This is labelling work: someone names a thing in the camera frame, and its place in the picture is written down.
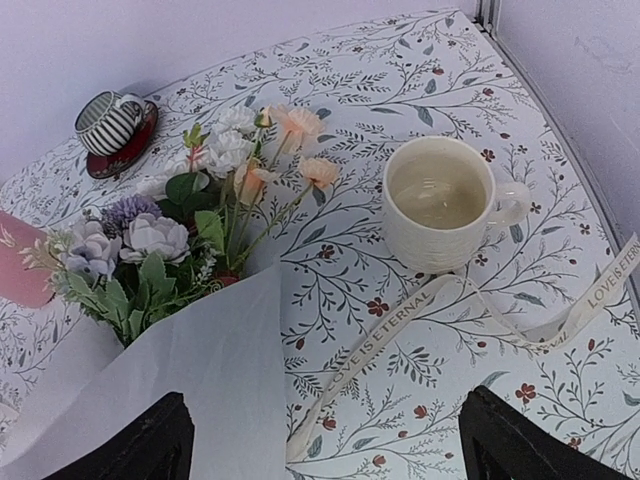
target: white ceramic mug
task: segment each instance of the white ceramic mug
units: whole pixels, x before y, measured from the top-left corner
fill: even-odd
[[[438,162],[455,157],[471,167],[472,175],[485,193],[482,213],[467,225],[437,229],[421,225],[407,217],[394,201],[391,183],[396,173],[411,161]],[[497,202],[501,205],[496,210]],[[531,194],[522,183],[496,185],[496,180],[479,152],[459,140],[447,137],[422,137],[398,148],[384,170],[383,236],[389,250],[407,267],[424,273],[442,273],[464,266],[477,252],[487,225],[514,225],[529,211]]]

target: peach flower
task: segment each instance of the peach flower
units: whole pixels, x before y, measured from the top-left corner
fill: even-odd
[[[326,158],[300,157],[298,171],[314,186],[324,189],[338,179],[340,169]]]
[[[324,124],[315,114],[302,107],[295,107],[291,111],[284,105],[271,108],[269,115],[282,125],[286,141],[282,151],[294,153],[298,150],[307,136],[317,137],[324,131]]]
[[[277,173],[259,168],[257,166],[257,162],[253,160],[254,159],[249,162],[248,167],[247,164],[238,167],[235,177],[233,178],[233,189],[236,192],[236,197],[239,198],[240,203],[247,206],[251,205],[251,202],[254,201],[254,198],[256,203],[262,200],[264,186],[267,183],[273,182],[280,178],[280,175],[278,175]],[[245,174],[247,176],[247,179],[244,182],[243,188],[242,179],[244,178]]]

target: flower bouquet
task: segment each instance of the flower bouquet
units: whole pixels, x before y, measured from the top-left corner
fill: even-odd
[[[274,122],[280,143],[268,160],[262,146]],[[203,134],[199,124],[185,131],[183,152],[161,174],[144,177],[134,196],[50,232],[22,252],[25,263],[49,269],[53,290],[109,323],[126,347],[159,320],[242,279],[247,258],[274,225],[307,194],[324,199],[337,165],[299,157],[308,185],[248,238],[253,209],[279,178],[278,157],[296,154],[322,131],[320,118],[300,107],[267,107],[257,115],[229,108],[211,132]]]

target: pink wrapping paper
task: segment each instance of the pink wrapping paper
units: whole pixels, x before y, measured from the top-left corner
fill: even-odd
[[[47,270],[27,270],[22,263],[23,248],[33,246],[46,234],[0,211],[0,297],[27,308],[40,308],[51,300]]]

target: white wall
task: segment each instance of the white wall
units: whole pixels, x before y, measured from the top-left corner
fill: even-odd
[[[317,30],[475,0],[3,0],[0,184],[73,134],[102,90],[149,93]]]
[[[640,1],[502,0],[498,36],[573,137],[622,232],[640,232]]]

